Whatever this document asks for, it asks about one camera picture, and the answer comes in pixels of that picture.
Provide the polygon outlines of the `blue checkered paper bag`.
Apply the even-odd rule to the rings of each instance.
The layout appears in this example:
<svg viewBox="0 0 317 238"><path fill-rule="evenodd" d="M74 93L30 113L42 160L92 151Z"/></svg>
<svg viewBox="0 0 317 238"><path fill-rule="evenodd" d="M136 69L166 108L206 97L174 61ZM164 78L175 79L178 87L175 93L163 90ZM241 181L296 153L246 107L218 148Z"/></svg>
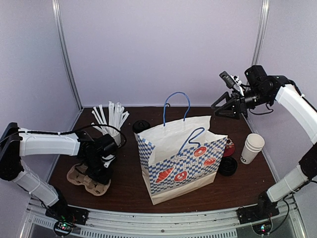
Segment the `blue checkered paper bag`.
<svg viewBox="0 0 317 238"><path fill-rule="evenodd" d="M137 134L142 176L154 205L213 183L228 136L212 133L210 120L184 116Z"/></svg>

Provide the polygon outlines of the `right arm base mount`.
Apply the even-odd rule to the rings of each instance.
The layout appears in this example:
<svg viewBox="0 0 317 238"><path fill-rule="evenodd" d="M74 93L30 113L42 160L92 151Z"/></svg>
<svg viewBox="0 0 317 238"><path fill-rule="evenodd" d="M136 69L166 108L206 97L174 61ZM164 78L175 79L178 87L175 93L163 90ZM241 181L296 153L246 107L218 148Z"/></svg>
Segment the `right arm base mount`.
<svg viewBox="0 0 317 238"><path fill-rule="evenodd" d="M236 213L239 223L246 224L269 219L272 216L277 216L279 215L279 209L277 207L273 207L269 208L268 211L262 211L258 205L252 205L249 207L239 207L236 210Z"/></svg>

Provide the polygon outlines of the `cardboard cup carrier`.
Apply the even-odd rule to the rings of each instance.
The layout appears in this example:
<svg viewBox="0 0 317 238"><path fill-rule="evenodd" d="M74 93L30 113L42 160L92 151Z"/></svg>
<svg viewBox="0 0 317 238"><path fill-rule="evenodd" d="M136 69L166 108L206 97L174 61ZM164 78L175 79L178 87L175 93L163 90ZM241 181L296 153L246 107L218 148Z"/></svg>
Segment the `cardboard cup carrier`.
<svg viewBox="0 0 317 238"><path fill-rule="evenodd" d="M94 196L104 195L110 187L111 180L107 184L94 181L86 175L87 166L84 164L75 164L67 173L67 180L73 185L82 185L85 190Z"/></svg>

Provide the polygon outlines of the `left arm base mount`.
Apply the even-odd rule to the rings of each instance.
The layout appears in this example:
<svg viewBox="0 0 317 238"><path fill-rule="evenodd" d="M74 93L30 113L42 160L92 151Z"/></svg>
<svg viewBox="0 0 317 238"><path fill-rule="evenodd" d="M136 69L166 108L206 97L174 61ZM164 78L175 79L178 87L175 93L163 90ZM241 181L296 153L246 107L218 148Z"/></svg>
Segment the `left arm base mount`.
<svg viewBox="0 0 317 238"><path fill-rule="evenodd" d="M68 206L66 209L56 212L49 207L46 210L45 215L54 218L57 221L67 222L69 224L85 225L89 211L83 208Z"/></svg>

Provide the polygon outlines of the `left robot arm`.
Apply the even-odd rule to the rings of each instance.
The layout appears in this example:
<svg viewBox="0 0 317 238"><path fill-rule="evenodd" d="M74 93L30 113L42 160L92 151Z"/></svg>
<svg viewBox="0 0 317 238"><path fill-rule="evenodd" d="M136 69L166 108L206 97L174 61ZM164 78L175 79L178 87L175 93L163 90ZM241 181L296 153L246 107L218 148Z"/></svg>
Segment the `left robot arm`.
<svg viewBox="0 0 317 238"><path fill-rule="evenodd" d="M51 207L60 220L67 220L71 209L61 192L41 180L22 163L21 157L51 154L75 156L81 163L68 172L68 181L83 185L89 193L101 196L111 182L110 164L117 150L125 145L118 139L124 137L119 132L117 136L105 134L92 138L83 127L66 132L33 131L11 122L0 139L0 178L16 183Z"/></svg>

